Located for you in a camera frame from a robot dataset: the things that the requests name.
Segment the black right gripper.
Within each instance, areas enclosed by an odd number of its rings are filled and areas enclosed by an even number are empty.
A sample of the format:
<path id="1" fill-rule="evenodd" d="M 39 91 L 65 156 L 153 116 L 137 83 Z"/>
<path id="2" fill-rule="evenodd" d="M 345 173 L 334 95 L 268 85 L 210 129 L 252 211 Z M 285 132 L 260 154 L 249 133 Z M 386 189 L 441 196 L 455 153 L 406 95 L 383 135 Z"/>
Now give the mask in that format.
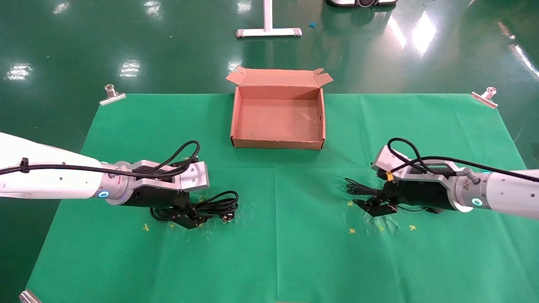
<path id="1" fill-rule="evenodd" d="M 397 181 L 386 182 L 383 193 L 374 194 L 362 202 L 353 202 L 371 217 L 392 215 L 398 212 L 396 205 L 429 208 L 432 210 L 456 210 L 450 202 L 447 188 L 437 182 Z"/>

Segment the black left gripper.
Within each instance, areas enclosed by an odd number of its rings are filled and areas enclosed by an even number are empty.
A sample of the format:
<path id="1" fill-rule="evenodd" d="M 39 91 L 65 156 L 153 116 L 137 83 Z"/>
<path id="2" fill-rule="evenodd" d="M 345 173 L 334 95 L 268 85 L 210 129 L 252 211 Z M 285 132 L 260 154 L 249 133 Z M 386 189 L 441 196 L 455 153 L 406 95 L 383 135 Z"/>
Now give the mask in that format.
<path id="1" fill-rule="evenodd" d="M 190 194 L 188 192 L 141 186 L 133 190 L 129 199 L 122 206 L 168 209 L 187 205 L 187 209 L 174 209 L 173 222 L 185 229 L 194 229 L 202 223 L 206 223 L 209 217 L 202 214 L 197 209 L 197 205 L 187 204 L 189 200 Z"/>

